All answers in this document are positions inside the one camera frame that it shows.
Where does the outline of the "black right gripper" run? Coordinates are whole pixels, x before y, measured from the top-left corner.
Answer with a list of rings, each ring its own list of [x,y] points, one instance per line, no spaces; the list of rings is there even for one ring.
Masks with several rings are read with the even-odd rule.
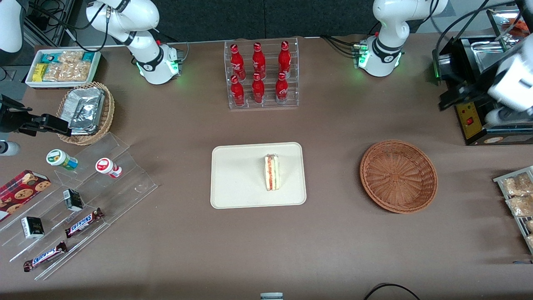
[[[25,107],[19,101],[1,95],[0,131],[1,133],[21,133],[36,137],[38,132],[52,132],[70,136],[69,122],[50,114],[32,118],[33,109]]]

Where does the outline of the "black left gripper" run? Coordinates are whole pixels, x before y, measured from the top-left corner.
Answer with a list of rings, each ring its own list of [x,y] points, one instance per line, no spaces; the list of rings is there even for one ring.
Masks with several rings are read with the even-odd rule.
[[[439,110],[444,111],[458,104],[490,99],[488,89],[493,85],[495,75],[470,76],[468,81],[457,83],[452,92],[439,96]]]

